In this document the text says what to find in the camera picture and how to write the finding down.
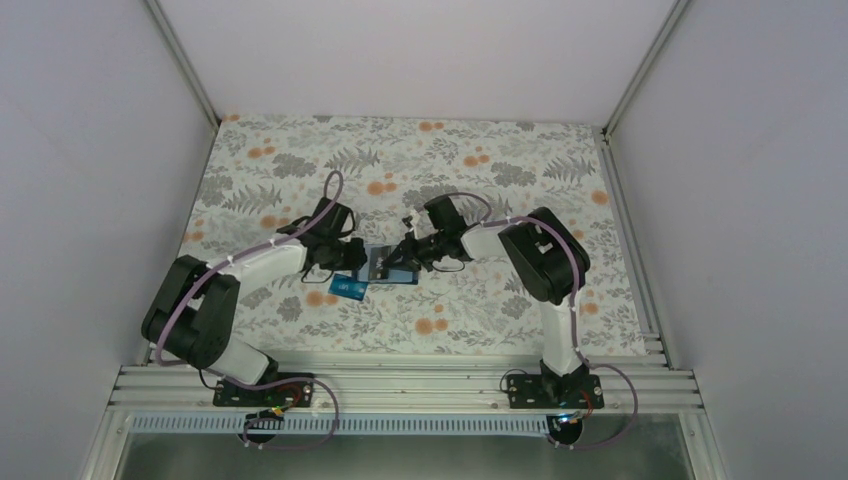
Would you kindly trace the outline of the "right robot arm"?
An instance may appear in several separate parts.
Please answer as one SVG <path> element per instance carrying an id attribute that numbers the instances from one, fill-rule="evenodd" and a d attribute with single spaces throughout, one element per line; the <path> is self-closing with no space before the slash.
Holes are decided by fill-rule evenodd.
<path id="1" fill-rule="evenodd" d="M 409 231 L 381 266 L 434 271 L 435 263 L 445 257 L 463 263 L 488 257 L 508 259 L 540 308 L 543 397 L 552 406 L 567 406 L 578 397 L 590 373 L 578 338 L 578 296 L 591 268 L 587 252 L 546 207 L 526 216 L 471 225 L 452 202 L 459 195 L 445 194 L 425 203 L 423 210 L 435 228 L 427 237 L 417 236 L 415 217 L 408 217 Z"/>

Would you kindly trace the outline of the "blue credit card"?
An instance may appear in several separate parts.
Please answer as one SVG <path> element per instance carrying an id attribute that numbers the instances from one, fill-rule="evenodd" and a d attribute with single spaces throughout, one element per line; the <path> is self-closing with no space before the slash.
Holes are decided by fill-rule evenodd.
<path id="1" fill-rule="evenodd" d="M 369 284 L 367 282 L 358 281 L 355 278 L 335 273 L 330 281 L 328 292 L 332 295 L 343 297 L 355 301 L 363 301 Z"/>

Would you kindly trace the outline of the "blue card holder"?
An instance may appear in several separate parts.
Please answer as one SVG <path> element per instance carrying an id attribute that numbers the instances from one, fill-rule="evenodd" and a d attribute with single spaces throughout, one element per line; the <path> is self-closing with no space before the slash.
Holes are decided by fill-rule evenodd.
<path id="1" fill-rule="evenodd" d="M 367 254 L 367 248 L 371 245 L 377 244 L 366 244 L 365 250 Z M 364 275 L 364 270 L 367 268 L 367 262 L 358 270 L 352 272 L 352 277 L 358 281 L 369 283 Z M 412 272 L 409 270 L 403 270 L 397 267 L 391 267 L 391 275 L 388 280 L 382 282 L 372 282 L 369 284 L 384 284 L 384 285 L 417 285 L 418 284 L 418 273 Z"/>

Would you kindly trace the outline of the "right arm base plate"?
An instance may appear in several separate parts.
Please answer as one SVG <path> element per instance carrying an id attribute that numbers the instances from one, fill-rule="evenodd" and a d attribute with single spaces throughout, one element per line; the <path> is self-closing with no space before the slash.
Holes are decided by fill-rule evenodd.
<path id="1" fill-rule="evenodd" d="M 516 410 L 603 409 L 605 399 L 600 378 L 588 375 L 565 386 L 547 381 L 541 374 L 509 374 L 504 389 L 509 406 Z"/>

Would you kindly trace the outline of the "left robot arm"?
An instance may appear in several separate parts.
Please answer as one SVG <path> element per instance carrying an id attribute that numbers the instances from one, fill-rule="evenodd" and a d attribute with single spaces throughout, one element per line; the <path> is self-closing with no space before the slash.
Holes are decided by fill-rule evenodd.
<path id="1" fill-rule="evenodd" d="M 191 255 L 168 270 L 141 325 L 156 347 L 156 360 L 185 363 L 224 376 L 255 405 L 278 391 L 275 361 L 233 336 L 236 308 L 254 291 L 288 276 L 305 278 L 313 269 L 352 271 L 366 263 L 364 242 L 353 237 L 352 210 L 327 197 L 313 216 L 278 229 L 265 242 L 216 262 Z"/>

